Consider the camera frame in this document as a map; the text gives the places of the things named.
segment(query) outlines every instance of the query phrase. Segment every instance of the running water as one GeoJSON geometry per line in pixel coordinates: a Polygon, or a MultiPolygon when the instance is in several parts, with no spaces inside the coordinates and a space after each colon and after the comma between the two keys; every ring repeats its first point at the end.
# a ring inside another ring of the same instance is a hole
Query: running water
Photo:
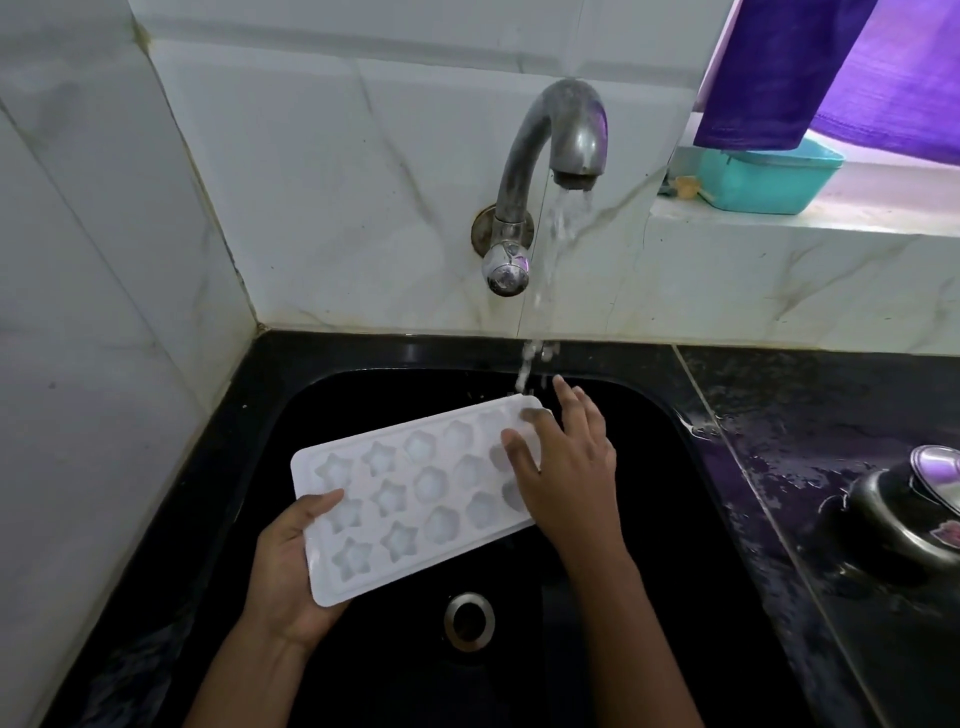
{"type": "Polygon", "coordinates": [[[544,343],[551,330],[555,297],[554,274],[557,264],[583,229],[592,207],[592,192],[560,190],[547,213],[550,230],[538,243],[540,251],[531,261],[530,287],[523,306],[523,318],[535,338],[523,345],[523,360],[516,376],[516,390],[523,394],[537,354],[540,361],[550,361],[560,350],[560,343],[544,343]]]}

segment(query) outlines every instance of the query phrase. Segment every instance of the plastic container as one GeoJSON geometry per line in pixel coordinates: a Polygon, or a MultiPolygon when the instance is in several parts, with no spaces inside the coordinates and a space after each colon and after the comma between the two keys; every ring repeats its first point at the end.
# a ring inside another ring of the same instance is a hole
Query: plastic container
{"type": "Polygon", "coordinates": [[[787,152],[705,149],[697,177],[700,196],[734,212],[796,215],[843,164],[843,155],[804,137],[787,152]]]}
{"type": "Polygon", "coordinates": [[[316,602],[337,604],[530,525],[500,445],[512,427],[540,462],[524,407],[540,400],[513,395],[295,453],[297,497],[347,491],[304,531],[316,602]]]}

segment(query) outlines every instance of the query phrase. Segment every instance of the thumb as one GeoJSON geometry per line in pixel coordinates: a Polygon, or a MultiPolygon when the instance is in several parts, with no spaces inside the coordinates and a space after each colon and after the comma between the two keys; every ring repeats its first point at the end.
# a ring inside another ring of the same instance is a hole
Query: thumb
{"type": "Polygon", "coordinates": [[[507,457],[510,458],[510,464],[514,467],[516,482],[520,487],[533,483],[540,478],[540,471],[537,470],[537,463],[534,462],[534,456],[530,454],[530,448],[526,441],[520,437],[520,433],[515,429],[505,429],[500,433],[500,442],[507,451],[507,457]]]}
{"type": "Polygon", "coordinates": [[[293,502],[276,520],[267,526],[279,541],[296,538],[303,529],[319,516],[329,512],[344,499],[344,489],[340,488],[321,496],[301,496],[293,502]]]}

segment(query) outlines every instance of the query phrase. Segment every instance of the faucet handle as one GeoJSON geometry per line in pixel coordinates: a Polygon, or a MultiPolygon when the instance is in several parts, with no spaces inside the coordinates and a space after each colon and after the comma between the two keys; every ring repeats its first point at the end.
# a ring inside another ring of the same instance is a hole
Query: faucet handle
{"type": "Polygon", "coordinates": [[[516,296],[530,282],[530,261],[523,247],[512,240],[491,245],[483,256],[483,276],[497,296],[516,296]]]}

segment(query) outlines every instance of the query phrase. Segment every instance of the turquoise container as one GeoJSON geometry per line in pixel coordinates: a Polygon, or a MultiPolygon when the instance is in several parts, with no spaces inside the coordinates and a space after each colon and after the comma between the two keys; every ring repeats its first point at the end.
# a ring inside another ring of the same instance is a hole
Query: turquoise container
{"type": "Polygon", "coordinates": [[[843,155],[804,137],[788,152],[705,149],[697,177],[700,196],[734,212],[796,215],[843,164],[843,155]]]}

